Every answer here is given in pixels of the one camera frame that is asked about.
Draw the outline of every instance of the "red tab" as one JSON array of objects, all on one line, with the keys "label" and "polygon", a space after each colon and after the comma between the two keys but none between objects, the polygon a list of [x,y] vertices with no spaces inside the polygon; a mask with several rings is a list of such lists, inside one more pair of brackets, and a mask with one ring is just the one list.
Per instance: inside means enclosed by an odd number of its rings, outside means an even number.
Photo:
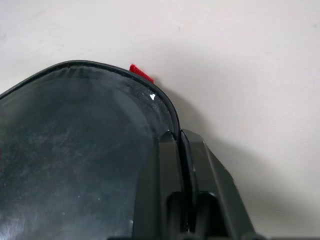
[{"label": "red tab", "polygon": [[134,74],[139,75],[140,77],[143,77],[143,78],[147,79],[152,84],[154,83],[154,80],[151,77],[149,77],[147,74],[145,74],[139,68],[137,68],[136,65],[134,65],[134,64],[131,64],[129,71],[133,72]]}]

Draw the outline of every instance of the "red pull tab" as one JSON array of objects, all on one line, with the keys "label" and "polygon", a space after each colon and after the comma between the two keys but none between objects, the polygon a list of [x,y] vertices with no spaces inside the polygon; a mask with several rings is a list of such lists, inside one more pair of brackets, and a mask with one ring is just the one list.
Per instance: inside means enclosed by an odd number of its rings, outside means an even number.
[{"label": "red pull tab", "polygon": [[131,64],[129,71],[133,72],[134,74],[139,75],[140,77],[143,77],[143,78],[147,79],[152,84],[154,83],[154,80],[151,77],[149,77],[147,74],[145,74],[139,68],[137,68],[136,65],[134,65],[134,64]]}]

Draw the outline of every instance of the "black leather surface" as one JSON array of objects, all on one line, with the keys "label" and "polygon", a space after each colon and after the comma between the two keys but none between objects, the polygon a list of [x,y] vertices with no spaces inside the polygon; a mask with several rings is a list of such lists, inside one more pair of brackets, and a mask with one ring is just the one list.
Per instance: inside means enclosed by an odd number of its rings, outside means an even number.
[{"label": "black leather surface", "polygon": [[136,180],[172,131],[146,86],[66,66],[0,99],[0,239],[130,236]]}]

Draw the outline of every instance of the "black piping edge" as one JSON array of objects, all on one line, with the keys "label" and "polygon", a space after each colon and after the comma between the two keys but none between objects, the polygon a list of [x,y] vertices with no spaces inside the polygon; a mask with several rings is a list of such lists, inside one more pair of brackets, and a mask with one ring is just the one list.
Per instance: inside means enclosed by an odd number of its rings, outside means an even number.
[{"label": "black piping edge", "polygon": [[87,61],[87,60],[69,60],[69,61],[64,61],[64,62],[55,64],[55,65],[52,65],[50,67],[45,68],[44,70],[37,72],[34,75],[28,77],[27,79],[19,82],[18,84],[11,87],[10,89],[5,91],[4,93],[0,94],[0,100],[5,98],[6,96],[11,94],[12,92],[16,91],[17,89],[23,87],[24,85],[26,85],[32,81],[35,81],[35,80],[37,80],[47,74],[50,74],[55,71],[59,71],[63,68],[70,68],[70,67],[74,67],[74,66],[84,66],[84,67],[92,67],[92,68],[107,70],[107,71],[119,74],[121,76],[130,78],[134,81],[137,81],[138,83],[146,86],[147,88],[149,88],[150,90],[155,92],[159,96],[159,98],[163,101],[163,103],[166,105],[166,107],[168,108],[168,111],[171,116],[172,124],[173,124],[173,131],[174,131],[173,135],[175,137],[175,140],[178,141],[180,139],[180,123],[179,123],[178,114],[177,114],[177,111],[176,111],[173,103],[168,98],[168,96],[159,87],[157,87],[153,83],[149,82],[148,80],[144,79],[143,77],[141,77],[133,72],[130,72],[126,69],[123,69],[121,67],[117,67],[117,66],[113,66],[113,65],[109,65],[109,64],[105,64],[105,63],[100,63],[100,62],[95,62],[95,61]]}]

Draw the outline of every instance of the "white background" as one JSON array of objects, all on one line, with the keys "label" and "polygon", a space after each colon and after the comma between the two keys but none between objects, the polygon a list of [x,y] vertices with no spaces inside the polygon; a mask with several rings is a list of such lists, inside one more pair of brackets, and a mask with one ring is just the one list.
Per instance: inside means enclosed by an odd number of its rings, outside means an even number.
[{"label": "white background", "polygon": [[319,0],[0,0],[0,92],[74,59],[153,76],[258,232],[320,237]]}]

